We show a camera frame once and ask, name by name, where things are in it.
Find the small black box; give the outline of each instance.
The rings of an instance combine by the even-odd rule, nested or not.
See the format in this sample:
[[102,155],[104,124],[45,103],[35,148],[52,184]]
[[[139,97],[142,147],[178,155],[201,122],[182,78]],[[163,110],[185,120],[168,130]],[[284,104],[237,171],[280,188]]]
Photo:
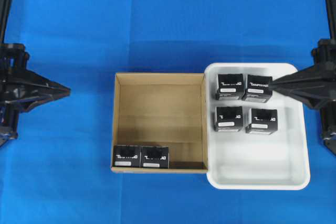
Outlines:
[[217,100],[240,100],[244,93],[244,77],[242,73],[217,75]]
[[143,168],[169,168],[168,147],[141,147],[141,167]]
[[113,148],[113,165],[140,167],[141,153],[138,145],[115,145]]
[[272,81],[272,76],[252,76],[247,75],[246,93],[242,100],[248,102],[267,102],[272,97],[272,90],[268,88],[268,83]]
[[246,133],[272,134],[278,130],[278,111],[250,109]]
[[244,126],[243,107],[216,107],[215,131],[240,131]]

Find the blue background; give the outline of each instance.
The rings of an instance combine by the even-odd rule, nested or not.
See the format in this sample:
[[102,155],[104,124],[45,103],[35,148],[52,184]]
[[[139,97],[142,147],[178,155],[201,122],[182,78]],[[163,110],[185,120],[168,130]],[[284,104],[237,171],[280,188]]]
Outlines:
[[336,158],[305,108],[311,182],[217,190],[205,175],[114,174],[117,71],[203,72],[213,62],[310,66],[325,0],[13,0],[6,42],[70,97],[19,119],[0,149],[0,223],[335,223]]

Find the black metal frame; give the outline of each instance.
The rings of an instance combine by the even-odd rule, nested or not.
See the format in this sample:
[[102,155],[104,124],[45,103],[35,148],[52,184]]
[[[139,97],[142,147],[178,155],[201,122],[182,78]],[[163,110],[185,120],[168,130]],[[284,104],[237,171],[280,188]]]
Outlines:
[[4,42],[12,0],[0,0],[0,44]]
[[336,0],[325,0],[328,13],[330,38],[336,38]]

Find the white tray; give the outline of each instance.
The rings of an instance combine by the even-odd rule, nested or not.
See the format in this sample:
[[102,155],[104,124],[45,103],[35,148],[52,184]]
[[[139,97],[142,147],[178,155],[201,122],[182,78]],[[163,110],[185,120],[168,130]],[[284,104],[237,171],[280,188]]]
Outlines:
[[[273,92],[267,103],[215,100],[218,73],[281,76],[296,72],[287,63],[214,63],[205,70],[208,173],[218,189],[300,190],[310,180],[302,103]],[[240,132],[215,132],[216,106],[243,106]],[[245,133],[249,108],[277,109],[278,131],[272,135]]]

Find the cardboard box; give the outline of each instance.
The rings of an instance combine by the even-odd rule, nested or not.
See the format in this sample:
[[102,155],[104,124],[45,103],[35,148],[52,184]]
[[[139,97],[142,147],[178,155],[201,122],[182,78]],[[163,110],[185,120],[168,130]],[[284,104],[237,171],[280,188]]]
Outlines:
[[114,145],[169,147],[169,169],[114,167],[114,172],[206,173],[203,73],[117,73]]

